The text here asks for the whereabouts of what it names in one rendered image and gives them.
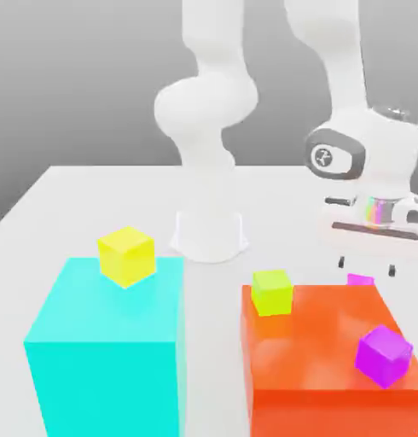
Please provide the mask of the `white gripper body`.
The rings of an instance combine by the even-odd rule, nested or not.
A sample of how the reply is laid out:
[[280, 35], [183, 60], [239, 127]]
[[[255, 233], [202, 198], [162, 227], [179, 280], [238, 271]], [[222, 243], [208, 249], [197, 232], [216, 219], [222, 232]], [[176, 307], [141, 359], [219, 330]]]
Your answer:
[[319, 234], [341, 256], [379, 258], [386, 265], [418, 261], [418, 230], [323, 219]]

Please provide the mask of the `small lime cube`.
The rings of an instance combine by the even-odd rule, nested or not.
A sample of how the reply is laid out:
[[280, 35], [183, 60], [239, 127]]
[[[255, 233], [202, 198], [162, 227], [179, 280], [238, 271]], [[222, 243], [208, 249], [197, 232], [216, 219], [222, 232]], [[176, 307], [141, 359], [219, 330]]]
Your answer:
[[260, 317], [287, 315], [292, 311], [293, 285], [285, 270], [255, 271], [252, 302]]

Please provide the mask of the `small yellow cube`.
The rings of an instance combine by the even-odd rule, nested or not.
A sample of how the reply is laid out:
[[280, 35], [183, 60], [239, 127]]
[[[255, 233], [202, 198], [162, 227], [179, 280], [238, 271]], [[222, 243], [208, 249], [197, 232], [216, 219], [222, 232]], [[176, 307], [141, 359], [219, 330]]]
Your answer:
[[101, 272], [129, 288], [156, 272], [154, 239], [126, 226], [97, 240]]

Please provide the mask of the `large orange box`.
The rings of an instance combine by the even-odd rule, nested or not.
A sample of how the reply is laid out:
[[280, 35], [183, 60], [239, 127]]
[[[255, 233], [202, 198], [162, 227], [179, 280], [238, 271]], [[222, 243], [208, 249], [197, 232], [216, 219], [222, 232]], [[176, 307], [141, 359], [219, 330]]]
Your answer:
[[300, 285], [288, 315], [261, 317], [241, 291], [250, 437], [418, 437], [418, 360], [384, 389], [355, 367], [359, 340], [398, 332], [374, 286]]

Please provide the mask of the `large cyan box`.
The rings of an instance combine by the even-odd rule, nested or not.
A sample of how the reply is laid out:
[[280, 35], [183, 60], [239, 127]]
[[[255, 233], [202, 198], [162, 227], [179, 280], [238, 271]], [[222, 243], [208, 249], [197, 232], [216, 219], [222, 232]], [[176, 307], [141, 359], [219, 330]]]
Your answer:
[[184, 437], [183, 259], [129, 287], [64, 264], [24, 347], [47, 437]]

